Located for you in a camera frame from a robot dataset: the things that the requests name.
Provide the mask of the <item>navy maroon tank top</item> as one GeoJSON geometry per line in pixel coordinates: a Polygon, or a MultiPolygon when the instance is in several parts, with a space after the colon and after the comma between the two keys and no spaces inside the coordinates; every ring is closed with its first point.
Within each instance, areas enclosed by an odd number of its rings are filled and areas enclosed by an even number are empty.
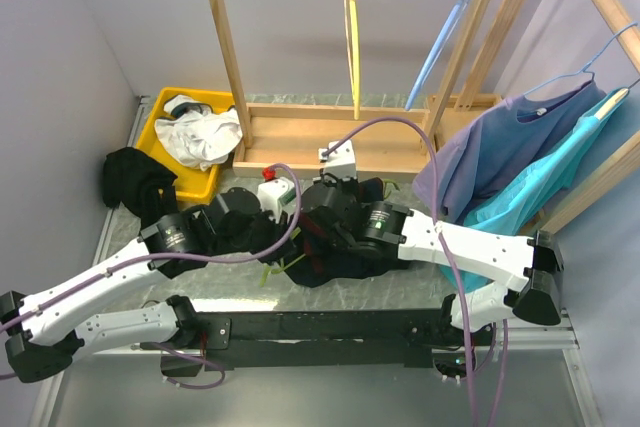
{"type": "Polygon", "coordinates": [[[360,182],[365,191],[362,212],[356,220],[339,220],[312,213],[312,185],[302,193],[298,232],[292,235],[293,249],[284,255],[290,262],[305,253],[306,256],[285,273],[296,284],[315,288],[333,279],[366,279],[389,271],[409,268],[407,260],[397,258],[397,251],[384,243],[367,239],[369,215],[381,196],[380,178],[360,182]]]}

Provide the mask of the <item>green hanger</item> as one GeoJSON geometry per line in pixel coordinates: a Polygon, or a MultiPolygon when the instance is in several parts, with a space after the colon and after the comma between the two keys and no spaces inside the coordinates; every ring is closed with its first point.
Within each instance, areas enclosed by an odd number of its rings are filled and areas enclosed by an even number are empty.
{"type": "MultiPolygon", "coordinates": [[[[393,191],[399,191],[399,184],[388,178],[383,178],[380,180],[381,184],[381,196],[383,200],[387,200],[393,191]]],[[[293,265],[300,262],[306,256],[305,253],[301,253],[300,255],[293,258],[290,262],[285,262],[283,259],[280,259],[275,267],[265,267],[262,273],[259,286],[264,287],[269,276],[274,276],[285,272],[287,269],[291,268],[293,265]]]]}

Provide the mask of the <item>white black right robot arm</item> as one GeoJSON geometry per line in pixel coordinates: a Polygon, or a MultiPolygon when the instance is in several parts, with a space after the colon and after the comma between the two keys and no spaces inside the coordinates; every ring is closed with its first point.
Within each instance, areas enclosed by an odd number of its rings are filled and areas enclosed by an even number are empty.
{"type": "Polygon", "coordinates": [[[564,270],[552,235],[491,234],[434,222],[415,209],[365,201],[354,180],[317,180],[301,197],[299,227],[317,275],[366,278],[411,262],[448,265],[488,279],[443,304],[440,338],[460,345],[503,319],[540,325],[561,321],[564,270]]]}

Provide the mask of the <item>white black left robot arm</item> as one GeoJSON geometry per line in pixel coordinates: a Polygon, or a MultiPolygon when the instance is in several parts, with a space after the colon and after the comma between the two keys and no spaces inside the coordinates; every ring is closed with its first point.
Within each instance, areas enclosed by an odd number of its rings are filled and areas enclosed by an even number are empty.
{"type": "Polygon", "coordinates": [[[127,344],[193,346],[204,328],[186,296],[136,310],[103,310],[124,294],[210,263],[273,260],[287,249],[298,218],[265,210],[256,195],[233,188],[209,206],[162,216],[113,256],[58,286],[3,294],[1,329],[13,376],[39,382],[127,344]]]}

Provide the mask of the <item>yellow hanger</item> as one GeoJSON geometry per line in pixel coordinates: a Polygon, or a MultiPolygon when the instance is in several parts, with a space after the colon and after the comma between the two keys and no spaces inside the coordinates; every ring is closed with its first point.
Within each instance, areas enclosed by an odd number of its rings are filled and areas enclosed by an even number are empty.
{"type": "Polygon", "coordinates": [[[361,57],[357,1],[343,0],[343,7],[353,118],[359,120],[361,111],[361,57]]]}

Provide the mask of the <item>light blue hanger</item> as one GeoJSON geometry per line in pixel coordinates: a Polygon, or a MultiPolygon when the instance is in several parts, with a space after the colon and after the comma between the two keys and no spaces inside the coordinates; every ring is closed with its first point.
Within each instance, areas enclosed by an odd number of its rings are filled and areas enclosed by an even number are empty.
{"type": "Polygon", "coordinates": [[[413,107],[413,104],[416,101],[418,95],[422,92],[424,84],[431,75],[439,57],[444,50],[444,47],[454,33],[470,2],[471,0],[457,0],[457,2],[449,12],[409,92],[407,101],[404,106],[405,111],[409,111],[413,107]]]}

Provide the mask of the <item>wooden hanger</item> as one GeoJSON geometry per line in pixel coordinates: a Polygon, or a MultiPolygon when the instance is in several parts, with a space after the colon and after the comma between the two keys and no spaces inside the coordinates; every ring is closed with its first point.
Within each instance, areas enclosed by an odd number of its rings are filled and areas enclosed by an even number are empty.
{"type": "Polygon", "coordinates": [[[639,83],[639,81],[640,79],[636,79],[629,86],[622,87],[615,93],[611,94],[610,97],[595,113],[595,117],[599,121],[602,121],[604,118],[606,118],[622,101],[624,101],[628,97],[630,91],[639,83]]]}

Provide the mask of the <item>yellow plastic bin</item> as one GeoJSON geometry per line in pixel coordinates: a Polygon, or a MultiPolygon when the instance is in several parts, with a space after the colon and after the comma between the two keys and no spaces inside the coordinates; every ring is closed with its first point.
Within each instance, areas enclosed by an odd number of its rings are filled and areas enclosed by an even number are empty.
{"type": "Polygon", "coordinates": [[[199,168],[193,169],[180,165],[161,145],[155,132],[155,121],[166,114],[164,103],[179,94],[187,95],[196,101],[209,105],[216,114],[227,111],[234,104],[231,92],[165,87],[154,100],[151,100],[150,111],[135,147],[163,164],[177,176],[174,188],[178,201],[209,204],[216,191],[221,166],[214,165],[207,171],[201,171],[199,168]]]}

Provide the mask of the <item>white garment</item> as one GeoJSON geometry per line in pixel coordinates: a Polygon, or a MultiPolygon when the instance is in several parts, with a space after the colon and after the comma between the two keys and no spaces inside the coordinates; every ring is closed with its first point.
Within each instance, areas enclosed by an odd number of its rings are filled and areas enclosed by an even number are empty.
{"type": "Polygon", "coordinates": [[[215,113],[211,105],[187,95],[173,96],[163,104],[154,130],[174,160],[201,171],[224,163],[243,137],[234,107],[215,113]]]}

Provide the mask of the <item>black garment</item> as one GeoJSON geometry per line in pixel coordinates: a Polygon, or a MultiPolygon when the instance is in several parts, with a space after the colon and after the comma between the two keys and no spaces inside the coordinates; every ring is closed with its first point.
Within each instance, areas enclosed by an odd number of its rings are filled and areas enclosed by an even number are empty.
{"type": "Polygon", "coordinates": [[[146,228],[179,211],[176,180],[176,174],[143,151],[124,147],[106,156],[100,191],[106,207],[123,205],[146,228]]]}

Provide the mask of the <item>black base bar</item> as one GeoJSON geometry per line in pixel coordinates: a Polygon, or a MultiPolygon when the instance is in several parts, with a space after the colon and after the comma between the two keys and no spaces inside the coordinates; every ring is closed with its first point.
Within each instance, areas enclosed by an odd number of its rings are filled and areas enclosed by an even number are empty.
{"type": "Polygon", "coordinates": [[[439,309],[201,312],[173,346],[232,370],[400,364],[432,366],[435,351],[464,346],[439,309]]]}

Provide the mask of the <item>turquoise t-shirt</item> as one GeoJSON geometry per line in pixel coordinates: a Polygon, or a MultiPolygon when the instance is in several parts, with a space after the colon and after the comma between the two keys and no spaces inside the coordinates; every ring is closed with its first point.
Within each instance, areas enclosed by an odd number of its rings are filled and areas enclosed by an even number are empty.
{"type": "Polygon", "coordinates": [[[524,168],[506,187],[473,208],[457,223],[497,235],[515,235],[560,190],[571,186],[582,158],[589,151],[608,119],[595,113],[618,89],[578,118],[549,153],[524,168]]]}

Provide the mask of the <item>purple t-shirt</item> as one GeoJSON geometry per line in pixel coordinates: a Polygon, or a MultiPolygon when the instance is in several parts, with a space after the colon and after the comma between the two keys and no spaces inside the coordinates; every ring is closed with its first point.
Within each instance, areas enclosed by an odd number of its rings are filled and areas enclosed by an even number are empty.
{"type": "Polygon", "coordinates": [[[509,97],[458,131],[413,180],[425,205],[459,223],[475,206],[505,188],[547,155],[579,117],[605,97],[595,82],[546,100],[509,97]]]}

